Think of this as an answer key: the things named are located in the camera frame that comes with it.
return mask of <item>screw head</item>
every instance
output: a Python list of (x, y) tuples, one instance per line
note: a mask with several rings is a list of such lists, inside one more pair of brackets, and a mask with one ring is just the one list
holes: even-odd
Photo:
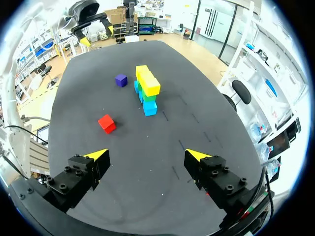
[(54, 184), (55, 183), (54, 179), (52, 177), (50, 177), (50, 176), (47, 177), (47, 181), (48, 181), (49, 184)]
[(21, 193), (21, 194), (19, 195), (19, 199), (23, 200), (24, 198), (25, 198), (25, 195)]
[(229, 172), (230, 172), (230, 169), (226, 166), (226, 167), (223, 168), (223, 172), (224, 172), (224, 173), (229, 173)]
[(211, 171), (211, 176), (212, 177), (216, 177), (218, 175), (218, 171)]
[(64, 171), (66, 171), (66, 172), (71, 172), (71, 168), (69, 167), (69, 166), (66, 166), (65, 168), (64, 168)]
[(246, 178), (241, 178), (240, 179), (240, 185), (245, 185), (246, 184), (247, 179)]
[(75, 172), (75, 175), (78, 176), (78, 177), (81, 177), (81, 176), (83, 176), (83, 172), (81, 170), (77, 170)]
[(234, 190), (234, 186), (232, 184), (228, 184), (226, 187), (225, 187), (225, 190), (228, 192), (228, 193), (232, 193), (232, 191)]
[(62, 192), (66, 192), (68, 190), (68, 186), (64, 183), (61, 183), (59, 185), (59, 189), (62, 191)]
[(28, 194), (31, 194), (34, 192), (34, 190), (32, 190), (31, 188), (28, 188), (27, 191), (26, 191)]

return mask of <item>black chair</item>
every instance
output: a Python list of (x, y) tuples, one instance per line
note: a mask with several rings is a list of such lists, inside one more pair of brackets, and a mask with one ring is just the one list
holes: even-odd
[[(248, 91), (248, 89), (245, 87), (245, 85), (239, 81), (239, 80), (234, 80), (232, 82), (232, 88), (235, 90), (236, 94), (240, 96), (241, 100), (246, 104), (250, 104), (250, 102), (252, 101), (252, 96), (251, 93)], [(223, 94), (223, 96), (227, 99), (227, 101), (231, 104), (231, 106), (233, 107), (233, 109), (236, 111), (236, 105), (233, 100), (232, 97), (229, 97), (225, 94)]]
[(45, 78), (46, 75), (50, 78), (50, 82), (47, 85), (47, 88), (50, 88), (51, 86), (55, 85), (58, 78), (52, 79), (49, 75), (49, 72), (51, 71), (51, 65), (47, 66), (45, 64), (40, 65), (38, 68), (35, 69), (35, 73), (39, 74), (42, 78)]

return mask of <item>white pipe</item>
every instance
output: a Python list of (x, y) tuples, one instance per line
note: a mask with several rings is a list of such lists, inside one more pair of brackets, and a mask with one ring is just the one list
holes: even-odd
[(17, 61), (13, 58), (16, 48), (18, 47), (24, 32), (30, 26), (34, 16), (37, 16), (43, 10), (43, 4), (36, 4), (31, 11), (27, 14), (27, 20), (23, 22), (20, 31), (14, 35), (14, 38), (10, 41), (10, 52), (7, 57), (7, 64), (1, 74), (3, 79), (2, 88), (2, 110), (5, 126), (18, 125), (24, 127), (20, 115), (17, 109), (16, 103), (9, 102), (10, 100), (16, 100), (15, 95), (15, 73), (17, 68)]

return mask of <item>door handle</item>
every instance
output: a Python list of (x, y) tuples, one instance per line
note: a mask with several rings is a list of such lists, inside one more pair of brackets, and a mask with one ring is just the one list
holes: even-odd
[(211, 10), (210, 10), (209, 19), (208, 19), (208, 24), (207, 24), (207, 27), (206, 27), (206, 30), (205, 30), (205, 35), (207, 35), (207, 32), (209, 31), (209, 30), (208, 30), (208, 26), (209, 26), (209, 22), (211, 22), (211, 21), (210, 21), (210, 18), (212, 17), (212, 14), (213, 14), (213, 13), (212, 13), (212, 9), (211, 9)]
[(210, 37), (212, 37), (213, 29), (215, 28), (215, 25), (216, 25), (216, 22), (217, 22), (217, 17), (218, 17), (218, 12), (216, 11), (215, 15), (213, 17), (214, 24), (213, 24), (213, 27), (211, 26), (211, 30), (210, 30), (211, 35), (210, 35)]

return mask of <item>yellow block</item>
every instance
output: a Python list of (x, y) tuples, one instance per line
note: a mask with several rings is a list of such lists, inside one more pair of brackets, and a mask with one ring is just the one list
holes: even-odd
[(86, 154), (84, 156), (88, 156), (89, 158), (93, 158), (94, 161), (96, 161), (100, 156), (102, 156), (102, 154), (104, 152), (106, 152), (108, 149), (103, 149), (103, 150), (100, 150), (100, 151), (96, 151), (96, 152), (93, 152), (93, 153), (90, 153), (90, 154)]
[(151, 96), (159, 95), (161, 85), (158, 82), (158, 80), (154, 76), (152, 76), (152, 77), (146, 77), (146, 79), (143, 81), (142, 88), (146, 96), (151, 97)]
[(136, 77), (137, 80), (139, 81), (139, 73), (140, 71), (149, 71), (148, 67), (146, 65), (138, 65), (136, 66)]
[(203, 159), (205, 157), (212, 157), (212, 156), (209, 156), (207, 154), (204, 154), (204, 153), (201, 153), (201, 152), (197, 152), (197, 151), (194, 151), (194, 150), (190, 150), (190, 149), (186, 149), (186, 151), (189, 151), (191, 153), (191, 155), (193, 155), (194, 158), (196, 158), (196, 160), (198, 162), (200, 162), (200, 159)]

